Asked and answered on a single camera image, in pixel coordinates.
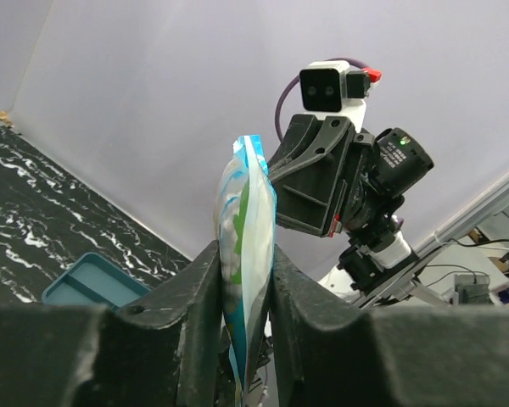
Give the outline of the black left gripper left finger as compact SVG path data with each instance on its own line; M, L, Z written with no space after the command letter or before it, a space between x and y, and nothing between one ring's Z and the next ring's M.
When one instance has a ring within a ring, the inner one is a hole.
M211 406L219 247L120 311L0 307L0 406Z

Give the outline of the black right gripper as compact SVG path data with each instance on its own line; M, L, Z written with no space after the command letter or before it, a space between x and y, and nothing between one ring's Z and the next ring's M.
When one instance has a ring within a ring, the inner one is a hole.
M285 229L326 237L343 208L347 190L345 158L357 136L343 116L324 120L296 114L269 159L269 179L277 195L277 224Z

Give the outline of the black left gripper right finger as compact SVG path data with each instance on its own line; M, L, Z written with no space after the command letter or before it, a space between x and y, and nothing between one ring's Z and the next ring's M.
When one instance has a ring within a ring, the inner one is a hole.
M509 406L509 307L361 310L275 252L282 406Z

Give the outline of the blue white cotton bag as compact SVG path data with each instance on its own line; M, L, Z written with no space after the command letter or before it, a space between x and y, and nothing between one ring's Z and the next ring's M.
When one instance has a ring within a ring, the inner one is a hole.
M240 136L218 184L214 228L224 321L231 340L234 405L246 404L258 369L274 261L277 196L258 135Z

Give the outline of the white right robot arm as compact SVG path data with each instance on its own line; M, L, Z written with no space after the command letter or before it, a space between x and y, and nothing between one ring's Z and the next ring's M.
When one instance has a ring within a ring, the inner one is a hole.
M433 161L406 131L374 136L343 116L296 114L268 168L277 224L315 237L346 233L338 268L361 294L419 260L395 213Z

